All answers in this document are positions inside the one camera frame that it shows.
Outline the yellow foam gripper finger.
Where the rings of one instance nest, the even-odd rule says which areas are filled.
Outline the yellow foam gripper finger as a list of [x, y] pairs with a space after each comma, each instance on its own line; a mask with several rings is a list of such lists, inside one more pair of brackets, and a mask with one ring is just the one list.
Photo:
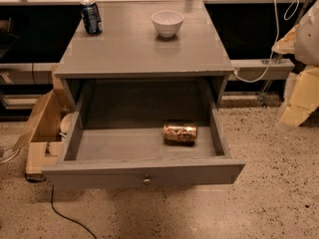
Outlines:
[[319, 40], [313, 27], [294, 26], [271, 48], [275, 53], [293, 54], [305, 64], [299, 73], [290, 73], [285, 85], [284, 103], [278, 113], [280, 128], [296, 128], [319, 108]]

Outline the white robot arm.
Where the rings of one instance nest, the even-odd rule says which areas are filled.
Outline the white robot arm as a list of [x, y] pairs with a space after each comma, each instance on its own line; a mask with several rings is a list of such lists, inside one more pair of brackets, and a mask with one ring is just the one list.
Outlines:
[[279, 109], [278, 125], [290, 129], [300, 126], [319, 108], [319, 16], [311, 8], [272, 51], [293, 54], [305, 65], [301, 73], [290, 73], [285, 85], [284, 102]]

